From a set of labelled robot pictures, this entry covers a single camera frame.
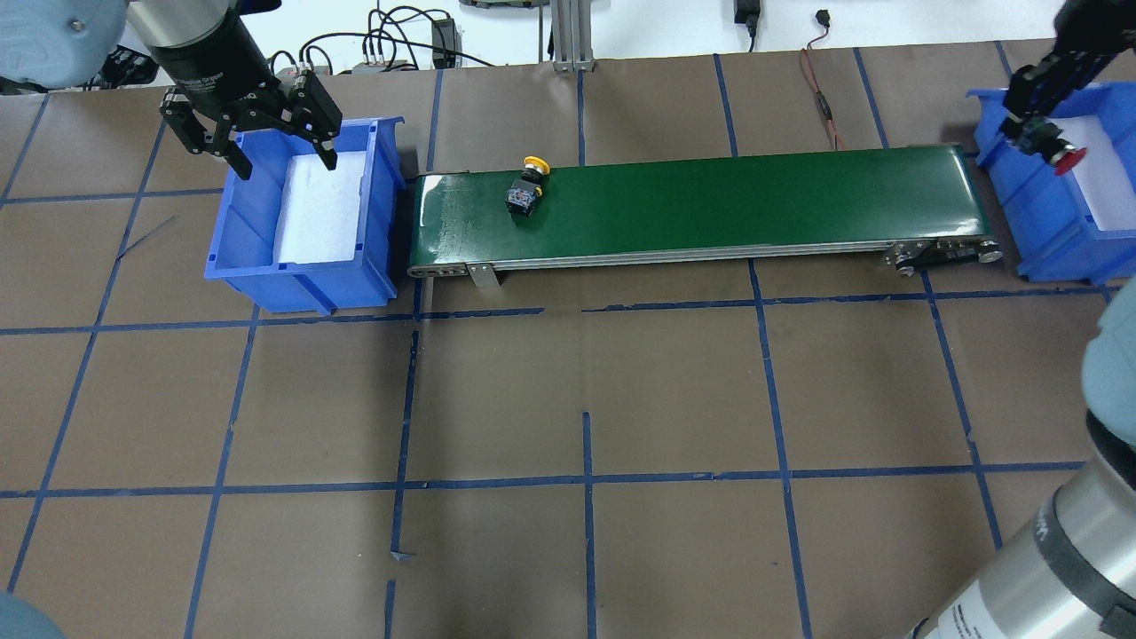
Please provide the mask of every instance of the power adapter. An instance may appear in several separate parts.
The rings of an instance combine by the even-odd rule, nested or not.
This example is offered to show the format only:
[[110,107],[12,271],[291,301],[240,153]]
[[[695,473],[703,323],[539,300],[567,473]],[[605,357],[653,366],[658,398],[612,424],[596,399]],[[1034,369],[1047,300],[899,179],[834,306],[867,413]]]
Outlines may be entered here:
[[750,16],[761,16],[761,0],[734,0],[734,24],[746,24]]
[[433,28],[434,68],[454,68],[460,64],[461,34],[453,18],[434,20]]

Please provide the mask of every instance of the blue plastic bin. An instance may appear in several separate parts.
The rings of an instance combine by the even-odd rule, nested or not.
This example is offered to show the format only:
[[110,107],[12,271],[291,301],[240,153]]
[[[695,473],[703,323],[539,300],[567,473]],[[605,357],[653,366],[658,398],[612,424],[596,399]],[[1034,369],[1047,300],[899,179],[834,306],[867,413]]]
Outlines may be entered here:
[[[975,132],[978,164],[994,182],[1014,242],[1018,273],[1037,282],[1091,280],[1136,274],[1136,229],[1101,231],[1072,173],[1053,174],[1041,156],[1025,156],[999,132],[1005,119],[1003,89],[974,90],[983,117]],[[1055,118],[1096,115],[1120,156],[1129,182],[1136,177],[1136,83],[1093,84],[1075,92]]]
[[252,160],[252,177],[229,171],[214,229],[207,280],[224,280],[273,313],[385,306],[395,297],[387,274],[394,198],[406,189],[399,173],[394,126],[401,117],[343,123],[335,148],[366,151],[359,185],[359,229],[348,262],[278,264],[273,259],[289,160],[314,153],[311,144],[278,131],[243,133],[236,142]]

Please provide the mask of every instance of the red wire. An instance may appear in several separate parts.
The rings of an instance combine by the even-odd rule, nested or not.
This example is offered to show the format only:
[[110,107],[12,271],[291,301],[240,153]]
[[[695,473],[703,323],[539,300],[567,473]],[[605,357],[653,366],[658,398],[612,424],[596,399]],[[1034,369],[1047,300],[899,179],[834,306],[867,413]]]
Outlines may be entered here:
[[[813,38],[812,40],[809,41],[809,43],[805,45],[804,49],[801,49],[801,59],[804,60],[805,67],[809,70],[808,80],[809,83],[812,84],[813,93],[820,93],[820,82],[817,80],[817,70],[812,67],[812,58],[809,56],[809,51],[812,50],[812,45],[815,43],[824,40],[827,36],[828,36],[828,27],[825,27],[825,33],[820,34],[817,38]],[[828,127],[828,132],[833,134],[833,150],[846,151],[847,146],[844,143],[844,139],[841,138],[841,133],[836,128],[836,123],[830,119],[826,119],[825,124]]]
[[808,44],[805,44],[805,49],[812,49],[813,44],[816,44],[817,42],[820,42],[821,40],[824,40],[826,38],[828,38],[828,27],[827,26],[825,27],[825,32],[824,33],[821,33],[820,35],[813,38],[812,40],[809,41]]

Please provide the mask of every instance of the green conveyor belt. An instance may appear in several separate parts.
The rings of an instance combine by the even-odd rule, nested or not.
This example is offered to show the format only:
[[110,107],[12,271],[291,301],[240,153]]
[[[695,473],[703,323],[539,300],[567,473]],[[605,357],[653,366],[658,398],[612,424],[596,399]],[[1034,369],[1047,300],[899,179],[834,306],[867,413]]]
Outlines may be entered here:
[[419,179],[412,275],[876,250],[989,233],[958,147],[553,169],[532,218],[518,171]]

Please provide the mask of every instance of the blue tape line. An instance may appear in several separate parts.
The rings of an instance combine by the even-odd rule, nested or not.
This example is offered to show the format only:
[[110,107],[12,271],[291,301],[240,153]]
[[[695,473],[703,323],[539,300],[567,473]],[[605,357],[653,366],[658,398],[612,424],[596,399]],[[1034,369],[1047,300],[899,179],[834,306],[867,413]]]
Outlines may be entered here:
[[670,483],[713,481],[715,476],[713,473],[608,473],[586,479],[588,483]]
[[[44,98],[44,103],[40,106],[40,114],[36,118],[35,125],[39,125],[39,118],[43,115],[43,109],[45,108],[48,98]],[[150,173],[153,171],[154,159],[158,157],[158,148],[161,146],[162,134],[166,132],[166,124],[162,123],[158,127],[158,133],[154,135],[153,148],[150,150],[150,158],[147,161],[145,172],[142,174],[142,184],[139,186],[137,193],[141,193],[145,189],[147,181],[150,179]],[[24,146],[31,146],[32,134],[28,134],[27,141]],[[118,242],[118,251],[115,255],[122,255],[123,250],[126,248],[126,242],[130,240],[131,230],[134,227],[134,221],[137,218],[140,199],[135,198],[134,206],[131,209],[131,216],[126,221],[126,227],[123,230],[123,239]],[[102,300],[99,302],[99,313],[94,320],[93,329],[98,329],[102,324],[102,317],[107,313],[107,305],[110,302],[110,293],[115,289],[115,281],[118,277],[118,267],[122,264],[120,259],[115,259],[110,267],[110,275],[107,277],[107,285],[102,291]],[[40,521],[40,512],[43,509],[43,500],[48,496],[48,488],[51,486],[51,476],[56,472],[56,464],[59,463],[59,454],[62,450],[64,440],[67,438],[67,430],[70,428],[72,415],[75,413],[75,403],[78,400],[80,389],[83,388],[83,380],[86,376],[87,366],[91,364],[91,354],[94,352],[94,342],[98,338],[97,332],[92,332],[91,337],[86,340],[86,349],[83,351],[83,359],[80,362],[78,372],[75,374],[75,383],[72,385],[72,392],[67,398],[67,408],[64,409],[62,420],[59,423],[59,431],[56,433],[56,440],[51,445],[51,455],[48,457],[47,468],[43,471],[43,478],[40,480],[40,489],[35,495],[35,504],[32,506],[32,514],[27,521],[27,528],[24,529],[24,538],[20,540],[19,553],[16,555],[16,562],[12,565],[11,574],[8,578],[8,591],[15,592],[16,584],[19,582],[19,573],[24,569],[24,562],[27,559],[27,549],[32,545],[32,536],[35,533],[35,525]]]
[[769,331],[766,321],[765,298],[761,296],[761,282],[758,271],[751,259],[750,285],[753,288],[753,307],[758,312],[758,337],[761,341],[761,359],[765,365],[766,385],[769,389],[769,412],[774,422],[774,439],[777,443],[777,468],[782,479],[782,495],[785,501],[785,523],[788,528],[788,547],[793,558],[793,578],[796,582],[796,603],[801,611],[801,632],[805,639],[812,639],[812,621],[809,617],[809,599],[804,589],[804,567],[801,563],[801,541],[796,533],[796,509],[793,506],[793,475],[788,465],[788,453],[785,448],[785,431],[782,428],[780,404],[777,401],[777,382],[774,376],[774,360],[769,348]]
[[236,423],[236,416],[241,414],[241,400],[244,397],[244,381],[249,375],[249,362],[252,359],[252,342],[257,338],[257,326],[260,324],[260,307],[252,305],[252,318],[249,324],[248,337],[244,340],[244,356],[241,358],[241,368],[236,374],[236,390],[233,391],[233,406],[228,412],[228,425]]
[[225,486],[223,495],[303,495],[310,492],[386,492],[402,488],[393,481],[339,483],[282,483],[274,486]]
[[99,333],[128,333],[134,331],[184,331],[194,329],[247,329],[248,320],[217,320],[212,322],[159,322],[154,324],[107,324],[94,329]]
[[[592,478],[592,414],[584,413],[584,478]],[[592,482],[584,483],[584,539],[587,540],[587,639],[596,639],[595,604],[595,509],[592,505]]]
[[762,300],[765,306],[817,304],[821,301],[835,301],[840,304],[855,304],[861,301],[922,301],[927,299],[924,293],[889,293],[889,294],[866,294],[866,296],[833,296],[833,297],[784,297]]
[[515,317],[540,315],[543,308],[504,308],[499,310],[457,310],[452,313],[424,313],[423,320],[463,320],[467,317]]
[[1010,59],[1005,56],[1005,48],[1002,47],[1002,41],[995,40],[994,48],[997,49],[997,57],[1002,60],[1002,68],[1005,69],[1005,76],[1013,77],[1013,67],[1010,66]]
[[712,481],[755,481],[755,480],[779,480],[780,471],[732,471],[727,473],[715,473],[710,476]]
[[[1009,464],[983,464],[985,473],[1043,473],[1077,471],[1085,462],[1019,462]],[[861,468],[803,468],[790,471],[793,479],[829,478],[885,478],[912,475],[954,475],[970,473],[972,465],[953,466],[884,466]],[[286,484],[240,484],[225,486],[223,495],[295,495],[311,492],[387,492],[398,490],[463,490],[483,488],[519,488],[541,486],[575,486],[601,483],[671,483],[696,481],[771,481],[780,480],[780,471],[727,471],[690,473],[610,473],[592,475],[550,475],[536,478],[488,479],[488,480],[434,480],[434,481],[370,481],[333,483],[286,483]],[[145,488],[57,488],[47,492],[47,498],[84,497],[142,497],[212,495],[209,486],[175,486]],[[26,499],[35,497],[35,490],[0,490],[0,499]]]
[[753,306],[752,299],[710,301],[662,301],[646,304],[611,304],[603,308],[585,308],[582,313],[621,313],[626,310],[675,310],[683,308],[740,308]]
[[16,164],[11,167],[11,175],[8,176],[8,183],[3,186],[3,192],[0,193],[0,207],[2,207],[8,201],[8,196],[11,194],[11,188],[16,184],[16,176],[19,175],[19,169],[24,167],[24,160],[27,159],[27,152],[32,149],[32,141],[35,139],[35,132],[40,128],[40,122],[43,121],[43,113],[48,110],[48,100],[51,99],[51,93],[43,97],[43,101],[40,102],[40,110],[35,111],[35,119],[32,121],[32,127],[27,130],[27,138],[24,139],[24,146],[19,149],[19,155],[16,156]]
[[[958,299],[987,299],[987,298],[1010,298],[1010,297],[1053,297],[1053,296],[1083,296],[1104,294],[1105,299],[1111,293],[1118,292],[1120,287],[1078,287],[1071,289],[1026,289],[1020,291],[961,291],[961,292],[936,292],[939,300]],[[872,302],[872,301],[922,301],[925,293],[892,293],[892,294],[859,294],[859,296],[833,296],[833,297],[786,297],[770,298],[762,301],[765,306],[778,305],[804,305],[825,301],[834,302]],[[752,306],[750,299],[726,299],[707,301],[676,301],[676,302],[643,302],[643,304],[612,304],[603,308],[585,308],[582,313],[620,313],[633,310],[671,310],[686,308],[742,308]],[[320,317],[274,317],[260,320],[261,326],[287,326],[296,324],[351,324],[365,322],[408,322],[415,320],[461,320],[466,317],[507,317],[516,315],[540,315],[544,308],[504,308],[495,310],[458,310],[450,313],[428,313],[416,317],[414,314],[396,313],[392,315],[334,315]],[[217,320],[206,322],[169,322],[154,324],[105,324],[100,326],[35,326],[27,329],[0,329],[0,337],[3,335],[39,335],[39,334],[61,334],[61,333],[117,333],[127,331],[167,331],[183,329],[231,329],[245,327],[248,320]]]
[[[407,391],[402,400],[402,439],[399,442],[399,470],[396,482],[402,486],[407,481],[407,463],[410,459],[410,422],[415,408],[415,377],[418,374],[418,331],[410,334],[410,360],[407,364]],[[391,518],[391,554],[399,556],[402,543],[402,506],[406,499],[403,489],[394,493],[394,516]]]
[[967,466],[894,466],[884,468],[816,468],[793,471],[793,479],[833,479],[833,478],[894,478],[918,475],[958,475],[971,473],[975,467]]
[[1019,464],[983,464],[986,473],[1045,473],[1052,471],[1079,471],[1084,462],[1026,462]]
[[983,472],[982,455],[978,454],[978,445],[975,442],[970,414],[967,412],[967,401],[962,397],[962,384],[959,383],[959,373],[954,366],[954,356],[951,355],[951,345],[946,339],[946,330],[943,327],[943,316],[938,312],[938,304],[935,301],[935,289],[932,287],[927,272],[920,273],[924,282],[924,290],[927,292],[927,305],[930,307],[932,320],[935,322],[935,332],[938,334],[938,346],[943,351],[943,363],[946,365],[946,374],[951,379],[951,390],[954,392],[954,404],[959,409],[959,421],[962,423],[962,433],[967,439],[967,448],[970,451],[970,463],[974,465],[975,478],[978,480],[978,492],[983,499],[983,508],[986,511],[986,523],[989,524],[991,538],[994,548],[1002,547],[1002,531],[997,525],[997,515],[994,513],[994,501],[991,499],[989,487],[986,484],[986,474]]
[[582,70],[576,72],[576,133],[578,134],[577,147],[579,150],[578,166],[587,166],[587,153],[585,153],[587,144],[584,140],[584,72]]
[[261,320],[261,326],[298,326],[302,324],[362,324],[371,322],[407,322],[414,320],[409,313],[393,315],[321,315],[319,317],[273,317]]
[[217,465],[217,481],[211,490],[209,515],[206,517],[206,531],[201,539],[201,553],[198,555],[198,570],[193,574],[193,591],[190,595],[190,609],[185,616],[185,639],[193,638],[193,626],[198,621],[198,605],[201,603],[201,584],[206,580],[206,565],[209,563],[209,549],[212,546],[214,528],[217,525],[217,511],[220,507],[222,487],[225,484],[225,471],[228,466],[228,454],[233,447],[233,426],[225,430],[225,443],[222,447],[220,463]]
[[183,196],[219,196],[225,189],[186,189],[184,191],[148,191],[143,198],[179,198]]
[[423,280],[415,280],[415,309],[414,317],[415,322],[421,322],[423,320]]
[[35,329],[0,329],[0,335],[58,335],[65,333],[90,333],[93,326],[41,326]]
[[51,202],[89,202],[98,200],[133,200],[137,193],[98,193],[94,196],[41,196],[36,198],[11,198],[10,205],[39,205]]
[[56,488],[48,498],[60,497],[169,497],[175,495],[212,495],[211,486],[166,486],[147,488]]
[[241,413],[241,398],[244,395],[244,381],[249,374],[249,363],[252,360],[252,345],[257,338],[257,325],[260,318],[260,307],[252,306],[251,324],[244,341],[244,355],[241,357],[241,368],[236,374],[236,388],[233,389],[233,405],[228,414],[228,425],[225,429],[225,442],[220,449],[220,460],[217,463],[217,478],[214,480],[212,497],[209,499],[209,515],[206,517],[206,530],[201,538],[201,553],[198,555],[198,570],[193,575],[193,591],[190,595],[190,608],[185,615],[184,639],[193,638],[193,625],[198,621],[198,605],[201,603],[201,586],[206,579],[206,566],[209,564],[209,549],[212,546],[212,533],[217,525],[217,511],[225,488],[225,474],[228,472],[228,458],[233,450],[233,424]]
[[892,147],[887,143],[887,133],[884,132],[884,119],[879,117],[876,93],[871,90],[871,81],[868,80],[868,68],[863,66],[863,56],[860,55],[860,48],[853,48],[852,55],[855,56],[855,66],[860,69],[860,81],[863,82],[863,91],[868,94],[868,107],[871,108],[871,117],[876,121],[876,132],[879,133],[879,143],[885,149],[889,149]]
[[406,490],[473,490],[478,488],[526,488],[533,486],[576,486],[586,483],[583,475],[550,475],[484,480],[407,481]]
[[726,74],[721,70],[721,56],[713,55],[713,67],[718,72],[718,91],[721,92],[721,108],[726,111],[726,133],[729,134],[729,155],[737,157],[737,135],[734,133],[734,113],[729,108],[729,92],[726,90]]
[[190,189],[185,191],[149,191],[142,193],[95,193],[91,196],[42,196],[37,198],[12,198],[8,200],[11,205],[35,205],[51,202],[87,202],[98,200],[130,200],[141,197],[148,198],[179,198],[186,196],[218,196],[224,193],[224,189]]
[[437,142],[437,117],[442,106],[442,77],[444,69],[437,69],[437,78],[434,82],[434,113],[429,118],[429,144],[426,151],[426,172],[434,171],[434,149]]
[[394,632],[394,580],[386,582],[386,604],[383,606],[383,639]]
[[1005,297],[1052,297],[1052,296],[1088,296],[1096,294],[1100,289],[1077,287],[1071,289],[1026,289],[1021,291],[969,291],[959,293],[935,293],[935,299],[987,299]]

